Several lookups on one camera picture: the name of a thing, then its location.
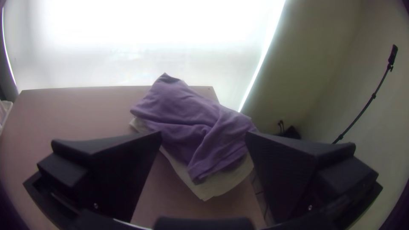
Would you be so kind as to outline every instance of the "table surface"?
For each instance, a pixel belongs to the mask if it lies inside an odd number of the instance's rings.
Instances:
[[[86,140],[126,135],[129,110],[149,86],[37,89],[22,91],[0,136],[0,179],[21,218],[32,230],[56,229],[23,187],[37,171],[36,163],[49,155],[51,140]],[[193,86],[217,100],[212,87]],[[202,201],[158,154],[139,198],[131,223],[152,227],[160,216],[229,218],[246,216],[257,228],[265,227],[250,179],[226,194]]]

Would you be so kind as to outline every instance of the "black cable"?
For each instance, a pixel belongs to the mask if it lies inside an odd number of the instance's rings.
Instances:
[[[282,131],[285,132],[285,129],[284,129],[284,121],[280,120],[280,124],[282,124]]]
[[[346,128],[338,137],[335,139],[333,144],[336,144],[338,141],[342,140],[344,138],[344,135],[352,128],[352,126],[357,122],[357,120],[362,116],[362,114],[365,112],[365,110],[368,108],[368,106],[371,104],[371,102],[376,98],[376,93],[378,92],[380,86],[382,85],[383,81],[385,80],[386,75],[388,74],[388,71],[390,70],[392,72],[393,66],[391,64],[388,64],[388,67],[386,68],[385,73],[383,74],[382,80],[380,81],[378,87],[376,88],[375,92],[372,94],[371,98],[369,99],[368,103],[366,103],[365,107],[361,110],[361,112],[358,114],[358,116],[354,119],[354,121]]]
[[[282,134],[282,129],[281,129],[281,123],[277,123],[278,126],[280,126],[280,134]]]

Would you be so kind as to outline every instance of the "folded towel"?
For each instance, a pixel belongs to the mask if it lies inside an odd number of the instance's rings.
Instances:
[[[138,132],[147,132],[146,125],[138,118],[134,118],[129,123]],[[247,153],[245,161],[236,169],[230,172],[217,172],[206,178],[202,184],[194,184],[187,173],[186,165],[172,157],[166,149],[161,146],[159,151],[168,159],[180,179],[189,189],[201,200],[207,201],[214,196],[220,196],[233,189],[242,182],[253,170],[253,161]]]
[[[163,147],[187,165],[192,181],[238,166],[247,153],[246,132],[256,131],[249,117],[167,74],[155,81],[131,113],[149,130],[162,132]]]

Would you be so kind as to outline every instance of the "purple towel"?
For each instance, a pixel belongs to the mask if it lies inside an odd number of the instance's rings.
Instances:
[[[131,108],[150,130],[162,131],[162,146],[187,165],[192,181],[237,165],[245,157],[251,119],[193,91],[185,82],[160,76]]]

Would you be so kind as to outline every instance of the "white basket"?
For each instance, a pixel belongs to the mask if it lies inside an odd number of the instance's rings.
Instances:
[[[0,135],[3,131],[4,124],[12,110],[13,103],[11,101],[0,101]]]

